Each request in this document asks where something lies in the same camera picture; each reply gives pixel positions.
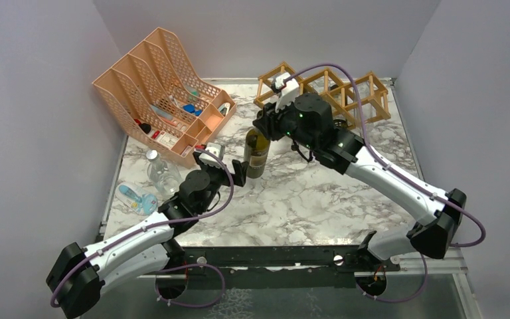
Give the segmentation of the clear glass bottle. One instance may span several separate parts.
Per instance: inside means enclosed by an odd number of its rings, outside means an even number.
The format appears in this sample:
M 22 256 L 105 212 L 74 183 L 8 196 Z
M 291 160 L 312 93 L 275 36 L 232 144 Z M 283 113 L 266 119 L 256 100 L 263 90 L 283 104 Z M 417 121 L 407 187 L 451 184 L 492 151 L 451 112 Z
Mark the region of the clear glass bottle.
M 358 85 L 359 95 L 361 97 L 361 106 L 363 109 L 363 115 L 367 123 L 371 123 L 375 116 L 376 110 L 375 107 L 371 104 L 368 98 L 374 98 L 374 95 L 371 94 L 370 87 L 368 83 L 361 83 Z

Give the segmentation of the round clear flask silver cap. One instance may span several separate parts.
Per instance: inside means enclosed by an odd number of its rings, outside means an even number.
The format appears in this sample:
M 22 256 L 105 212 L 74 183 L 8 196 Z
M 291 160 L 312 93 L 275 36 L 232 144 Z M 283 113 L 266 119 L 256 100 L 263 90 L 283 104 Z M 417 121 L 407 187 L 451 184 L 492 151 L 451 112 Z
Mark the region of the round clear flask silver cap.
M 163 159 L 157 150 L 147 150 L 145 156 L 149 161 L 147 167 L 149 180 L 162 198 L 170 198 L 178 192 L 183 181 L 179 170 L 172 162 Z

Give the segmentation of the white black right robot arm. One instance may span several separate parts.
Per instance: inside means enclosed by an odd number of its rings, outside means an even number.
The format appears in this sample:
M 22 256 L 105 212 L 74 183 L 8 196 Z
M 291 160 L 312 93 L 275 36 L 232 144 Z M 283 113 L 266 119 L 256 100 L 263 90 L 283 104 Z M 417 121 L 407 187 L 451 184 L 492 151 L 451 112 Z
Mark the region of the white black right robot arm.
M 321 165 L 366 183 L 414 218 L 411 226 L 369 233 L 356 254 L 361 268 L 373 270 L 395 255 L 414 251 L 432 259 L 445 257 L 462 221 L 464 192 L 444 191 L 392 165 L 368 149 L 362 137 L 336 126 L 330 105 L 315 93 L 302 94 L 281 110 L 267 103 L 253 125 L 269 140 L 291 138 Z

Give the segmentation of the green wine bottle gold label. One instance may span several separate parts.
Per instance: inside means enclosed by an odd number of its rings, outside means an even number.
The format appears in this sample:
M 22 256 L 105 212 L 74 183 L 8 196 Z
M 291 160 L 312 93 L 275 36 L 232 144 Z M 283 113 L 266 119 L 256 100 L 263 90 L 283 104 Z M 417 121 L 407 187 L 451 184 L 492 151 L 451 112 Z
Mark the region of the green wine bottle gold label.
M 269 149 L 270 140 L 259 129 L 252 127 L 247 132 L 244 146 L 244 161 L 248 162 L 247 177 L 257 179 L 262 176 Z

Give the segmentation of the dark green wine bottle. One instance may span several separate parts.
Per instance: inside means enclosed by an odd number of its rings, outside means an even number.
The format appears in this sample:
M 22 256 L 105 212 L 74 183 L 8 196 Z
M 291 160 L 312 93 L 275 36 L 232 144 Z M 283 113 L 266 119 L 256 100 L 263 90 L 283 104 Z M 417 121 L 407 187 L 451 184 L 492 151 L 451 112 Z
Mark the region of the dark green wine bottle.
M 337 87 L 338 87 L 337 84 L 333 84 L 329 87 L 329 89 L 333 90 L 333 89 L 336 89 Z M 345 129 L 349 128 L 349 123 L 347 122 L 347 120 L 345 118 L 337 117 L 333 120 L 333 123 L 335 126 L 337 126 L 339 128 L 345 128 Z

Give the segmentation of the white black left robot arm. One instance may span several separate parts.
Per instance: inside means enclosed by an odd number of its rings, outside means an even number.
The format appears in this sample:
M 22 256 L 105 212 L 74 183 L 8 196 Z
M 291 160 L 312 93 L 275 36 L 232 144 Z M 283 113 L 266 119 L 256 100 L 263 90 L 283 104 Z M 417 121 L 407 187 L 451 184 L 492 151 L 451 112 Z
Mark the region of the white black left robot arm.
M 248 170 L 248 162 L 236 159 L 228 169 L 222 154 L 210 146 L 196 148 L 193 155 L 199 168 L 188 173 L 178 192 L 156 212 L 109 239 L 85 247 L 73 242 L 61 250 L 46 278 L 51 307 L 77 318 L 126 280 L 185 268 L 176 237 L 224 210 L 235 188 L 244 186 Z

